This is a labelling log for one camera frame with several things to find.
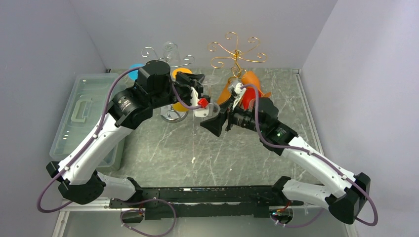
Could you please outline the clear patterned wine glass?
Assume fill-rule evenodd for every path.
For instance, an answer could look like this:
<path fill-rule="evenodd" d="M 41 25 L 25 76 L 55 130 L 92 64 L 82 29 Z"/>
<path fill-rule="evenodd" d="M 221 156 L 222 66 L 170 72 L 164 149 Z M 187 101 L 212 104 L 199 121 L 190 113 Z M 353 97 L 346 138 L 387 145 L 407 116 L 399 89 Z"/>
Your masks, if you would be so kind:
<path fill-rule="evenodd" d="M 212 95 L 212 87 L 215 84 L 218 84 L 220 82 L 221 78 L 214 75 L 206 75 L 205 78 L 202 80 L 201 85 L 204 88 L 203 94 L 207 95 L 209 97 L 209 117 L 212 117 L 214 113 L 214 99 Z"/>

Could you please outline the clear plastic storage box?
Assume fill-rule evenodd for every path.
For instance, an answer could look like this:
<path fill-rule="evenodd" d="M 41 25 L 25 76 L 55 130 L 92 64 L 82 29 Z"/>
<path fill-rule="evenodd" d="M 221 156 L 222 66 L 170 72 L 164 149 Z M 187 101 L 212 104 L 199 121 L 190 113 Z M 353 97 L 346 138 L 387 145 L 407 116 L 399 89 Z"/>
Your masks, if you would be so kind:
<path fill-rule="evenodd" d="M 53 161 L 66 158 L 93 130 L 118 74 L 81 74 L 74 83 L 50 149 Z"/>

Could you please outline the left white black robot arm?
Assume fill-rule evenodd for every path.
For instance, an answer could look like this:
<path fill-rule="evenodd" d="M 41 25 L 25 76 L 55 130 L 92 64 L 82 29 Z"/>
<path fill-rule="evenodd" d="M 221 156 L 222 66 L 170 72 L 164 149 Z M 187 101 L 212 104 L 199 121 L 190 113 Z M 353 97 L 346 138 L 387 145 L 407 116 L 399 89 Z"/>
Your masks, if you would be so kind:
<path fill-rule="evenodd" d="M 60 162 L 47 170 L 59 182 L 62 197 L 78 204 L 97 198 L 117 198 L 129 207 L 142 201 L 141 188 L 132 178 L 115 178 L 97 171 L 99 163 L 123 139 L 152 117 L 153 111 L 181 103 L 190 110 L 201 108 L 203 74 L 177 72 L 169 64 L 152 60 L 135 68 L 134 85 L 117 94 L 108 93 L 98 123 L 85 139 Z"/>

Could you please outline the red plastic wine glass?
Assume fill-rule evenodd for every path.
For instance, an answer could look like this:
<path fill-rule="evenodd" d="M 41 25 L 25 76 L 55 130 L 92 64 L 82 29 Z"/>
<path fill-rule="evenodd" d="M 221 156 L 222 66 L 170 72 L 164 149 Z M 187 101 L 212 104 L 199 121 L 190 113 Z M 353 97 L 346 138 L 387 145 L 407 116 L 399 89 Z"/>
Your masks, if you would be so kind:
<path fill-rule="evenodd" d="M 254 106 L 256 92 L 252 87 L 248 87 L 241 100 L 241 108 L 244 110 L 251 110 Z"/>

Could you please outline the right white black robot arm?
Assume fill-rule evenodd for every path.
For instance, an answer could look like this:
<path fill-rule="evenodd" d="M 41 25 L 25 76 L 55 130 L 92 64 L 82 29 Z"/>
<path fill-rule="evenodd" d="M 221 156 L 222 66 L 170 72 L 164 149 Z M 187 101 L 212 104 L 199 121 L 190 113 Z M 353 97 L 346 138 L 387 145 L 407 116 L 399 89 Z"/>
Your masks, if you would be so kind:
<path fill-rule="evenodd" d="M 233 100 L 224 102 L 217 116 L 200 123 L 201 127 L 219 137 L 226 130 L 238 126 L 255 131 L 262 136 L 264 147 L 279 156 L 300 165 L 321 184 L 302 183 L 282 176 L 272 187 L 272 198 L 278 205 L 297 200 L 320 206 L 336 219 L 353 224 L 367 202 L 370 177 L 361 172 L 354 174 L 324 157 L 293 129 L 278 120 L 279 110 L 270 98 L 260 98 L 258 108 L 244 110 L 233 107 Z"/>

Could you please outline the blue plastic wine glass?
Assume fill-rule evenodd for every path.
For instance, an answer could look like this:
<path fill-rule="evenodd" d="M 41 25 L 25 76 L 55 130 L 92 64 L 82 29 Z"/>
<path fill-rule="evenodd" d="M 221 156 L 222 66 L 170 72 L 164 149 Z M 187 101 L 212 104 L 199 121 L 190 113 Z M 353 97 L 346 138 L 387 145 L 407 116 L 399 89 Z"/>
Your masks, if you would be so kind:
<path fill-rule="evenodd" d="M 133 69 L 133 68 L 137 68 L 137 67 L 143 67 L 143 66 L 144 66 L 144 64 L 133 64 L 133 65 L 130 66 L 129 69 Z M 133 80 L 133 81 L 137 80 L 137 78 L 138 78 L 138 70 L 129 72 L 128 73 L 128 77 L 131 80 Z"/>

